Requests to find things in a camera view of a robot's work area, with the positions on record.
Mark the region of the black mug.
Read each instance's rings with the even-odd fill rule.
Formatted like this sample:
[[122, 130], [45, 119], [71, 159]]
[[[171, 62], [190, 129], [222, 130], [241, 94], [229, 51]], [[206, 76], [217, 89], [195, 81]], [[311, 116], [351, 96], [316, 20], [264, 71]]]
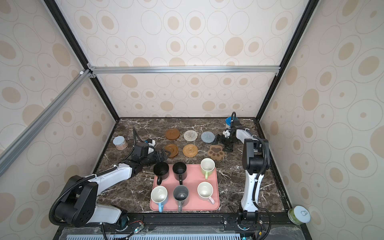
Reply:
[[157, 163], [154, 166], [154, 174], [157, 176], [156, 183], [158, 186], [162, 184], [163, 181], [169, 178], [169, 165], [165, 162]]
[[173, 173], [175, 179], [179, 182], [180, 185], [183, 185], [183, 181], [187, 178], [187, 165], [182, 162], [175, 163], [173, 165]]

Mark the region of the blue-grey woven coaster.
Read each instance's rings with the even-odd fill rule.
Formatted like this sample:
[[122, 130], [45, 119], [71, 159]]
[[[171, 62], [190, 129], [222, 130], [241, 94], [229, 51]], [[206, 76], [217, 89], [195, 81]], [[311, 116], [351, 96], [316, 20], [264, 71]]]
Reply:
[[215, 141], [215, 138], [216, 138], [215, 134], [209, 131], [203, 132], [201, 134], [202, 141], [207, 144], [213, 143]]

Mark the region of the paw-shaped wooden coaster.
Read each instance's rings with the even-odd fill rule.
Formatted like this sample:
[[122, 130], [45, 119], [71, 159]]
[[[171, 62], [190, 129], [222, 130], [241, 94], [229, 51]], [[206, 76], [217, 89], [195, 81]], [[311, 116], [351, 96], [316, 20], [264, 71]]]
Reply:
[[208, 150], [209, 157], [214, 161], [220, 161], [225, 157], [223, 147], [220, 145], [211, 145]]

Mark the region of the dark wooden coaster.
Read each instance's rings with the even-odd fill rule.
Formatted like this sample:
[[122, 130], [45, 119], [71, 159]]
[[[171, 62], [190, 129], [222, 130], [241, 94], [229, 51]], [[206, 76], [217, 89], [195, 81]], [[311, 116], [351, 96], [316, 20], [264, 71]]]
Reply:
[[180, 137], [180, 131], [172, 128], [166, 131], [165, 136], [168, 140], [176, 140]]

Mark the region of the green mug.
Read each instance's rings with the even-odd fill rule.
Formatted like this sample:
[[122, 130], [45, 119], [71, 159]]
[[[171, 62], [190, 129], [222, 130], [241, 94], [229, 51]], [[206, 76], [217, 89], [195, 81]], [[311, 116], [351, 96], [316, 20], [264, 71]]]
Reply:
[[200, 163], [202, 174], [204, 175], [205, 179], [207, 180], [208, 177], [213, 173], [213, 171], [216, 168], [216, 164], [214, 160], [210, 158], [205, 158]]

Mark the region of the white woven coaster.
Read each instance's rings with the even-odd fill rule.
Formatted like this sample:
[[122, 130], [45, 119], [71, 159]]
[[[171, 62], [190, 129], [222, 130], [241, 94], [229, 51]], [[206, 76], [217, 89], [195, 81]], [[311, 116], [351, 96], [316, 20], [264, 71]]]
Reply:
[[183, 134], [183, 137], [187, 142], [193, 142], [198, 138], [198, 133], [194, 130], [188, 130]]

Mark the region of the rattan coaster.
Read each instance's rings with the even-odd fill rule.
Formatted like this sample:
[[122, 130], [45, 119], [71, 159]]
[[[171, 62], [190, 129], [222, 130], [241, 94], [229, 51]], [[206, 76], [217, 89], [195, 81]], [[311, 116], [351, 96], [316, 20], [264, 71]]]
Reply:
[[195, 157], [198, 154], [198, 152], [199, 152], [198, 147], [193, 144], [188, 144], [183, 148], [183, 154], [187, 158]]

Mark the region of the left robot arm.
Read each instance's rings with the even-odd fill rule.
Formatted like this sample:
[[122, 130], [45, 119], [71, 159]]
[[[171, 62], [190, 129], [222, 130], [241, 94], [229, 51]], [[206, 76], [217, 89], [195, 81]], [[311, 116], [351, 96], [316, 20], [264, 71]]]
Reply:
[[127, 212], [118, 207], [97, 204], [98, 195], [136, 176], [143, 167], [166, 161], [171, 152], [156, 150], [154, 145], [139, 142], [118, 165], [87, 177], [70, 177], [49, 210], [50, 222], [56, 226], [77, 228], [96, 223], [115, 225], [120, 230], [126, 228], [129, 221]]

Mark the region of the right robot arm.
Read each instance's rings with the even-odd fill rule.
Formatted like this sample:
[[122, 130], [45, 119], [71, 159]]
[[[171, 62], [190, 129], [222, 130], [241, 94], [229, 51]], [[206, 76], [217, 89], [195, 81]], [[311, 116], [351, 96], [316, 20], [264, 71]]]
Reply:
[[243, 127], [226, 129], [216, 136], [214, 143], [224, 145], [229, 152], [238, 141], [243, 143], [242, 166], [246, 172], [245, 190], [237, 217], [241, 224], [243, 221], [257, 221], [259, 211], [265, 210], [258, 205], [258, 199], [262, 180], [270, 167], [270, 149], [267, 140], [253, 135]]

